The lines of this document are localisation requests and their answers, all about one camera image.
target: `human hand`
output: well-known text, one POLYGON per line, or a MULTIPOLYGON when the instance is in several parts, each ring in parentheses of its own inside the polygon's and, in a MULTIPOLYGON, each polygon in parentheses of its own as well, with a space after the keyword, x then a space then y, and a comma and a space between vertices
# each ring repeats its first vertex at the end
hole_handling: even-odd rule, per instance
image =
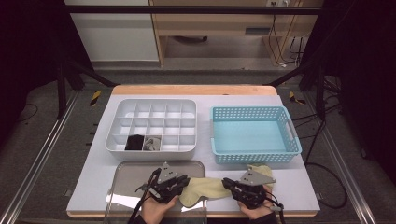
MULTIPOLYGON (((267 186, 263 185, 265 191, 267 191, 267 198, 272 198, 271 195, 271 189, 268 188, 267 186)), ((238 202, 238 205, 241 209, 241 212, 243 212, 245 215, 247 215, 247 217, 249 219, 257 219, 259 217, 263 217, 266 216, 268 214, 273 213, 274 211, 272 211, 270 209, 271 206, 274 206, 270 201, 268 200, 264 200, 264 202, 262 203, 262 206, 256 208, 256 209, 248 209, 243 203, 238 202)))
POLYGON ((163 220, 165 213, 175 206, 178 196, 175 196, 169 203, 158 203, 151 194, 148 193, 147 199, 143 202, 140 216, 147 224, 159 224, 163 220))

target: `light blue plastic basket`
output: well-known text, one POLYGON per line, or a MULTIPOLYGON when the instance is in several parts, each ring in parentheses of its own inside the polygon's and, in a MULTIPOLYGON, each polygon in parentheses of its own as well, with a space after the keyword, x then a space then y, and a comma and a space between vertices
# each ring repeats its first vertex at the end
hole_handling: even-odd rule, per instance
POLYGON ((216 163, 289 162, 302 151, 284 106, 213 106, 216 163))

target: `white table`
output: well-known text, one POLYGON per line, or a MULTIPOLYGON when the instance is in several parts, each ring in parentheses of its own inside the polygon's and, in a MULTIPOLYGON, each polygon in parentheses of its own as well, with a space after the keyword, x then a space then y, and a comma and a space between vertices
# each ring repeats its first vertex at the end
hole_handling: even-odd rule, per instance
MULTIPOLYGON (((197 104, 197 144, 193 160, 205 166, 206 177, 239 179, 247 170, 244 164, 220 165, 210 145, 210 107, 213 105, 282 105, 277 95, 155 95, 122 94, 114 90, 101 118, 90 153, 81 171, 78 183, 66 208, 70 217, 103 217, 106 196, 111 188, 117 166, 106 149, 106 138, 118 104, 125 99, 191 99, 197 104)), ((285 206, 286 217, 312 217, 319 211, 318 200, 305 170, 301 156, 289 163, 268 163, 276 179, 273 193, 285 206)), ((243 217, 232 197, 209 200, 209 217, 243 217)))

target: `white compartment tray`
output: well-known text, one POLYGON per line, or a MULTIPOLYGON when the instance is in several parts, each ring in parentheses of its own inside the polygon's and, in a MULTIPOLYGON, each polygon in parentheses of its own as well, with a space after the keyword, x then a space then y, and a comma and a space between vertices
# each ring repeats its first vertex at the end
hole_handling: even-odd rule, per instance
POLYGON ((186 99, 123 100, 111 124, 106 148, 121 161, 190 160, 197 139, 196 111, 196 103, 186 99), (131 137, 144 144, 126 150, 131 137), (145 144, 149 139, 156 144, 145 144))

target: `yellow cloth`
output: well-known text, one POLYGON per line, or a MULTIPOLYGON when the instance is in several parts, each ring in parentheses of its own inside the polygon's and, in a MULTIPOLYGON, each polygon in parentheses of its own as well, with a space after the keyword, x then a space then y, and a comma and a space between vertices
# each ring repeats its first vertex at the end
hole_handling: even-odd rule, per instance
MULTIPOLYGON (((266 165, 249 165, 249 169, 252 169, 262 175, 272 177, 271 168, 266 165)), ((191 177, 189 185, 183 189, 179 199, 185 207, 193 207, 198 203, 201 197, 209 199, 218 199, 231 196, 231 192, 225 189, 222 185, 221 179, 217 178, 195 178, 191 177)))

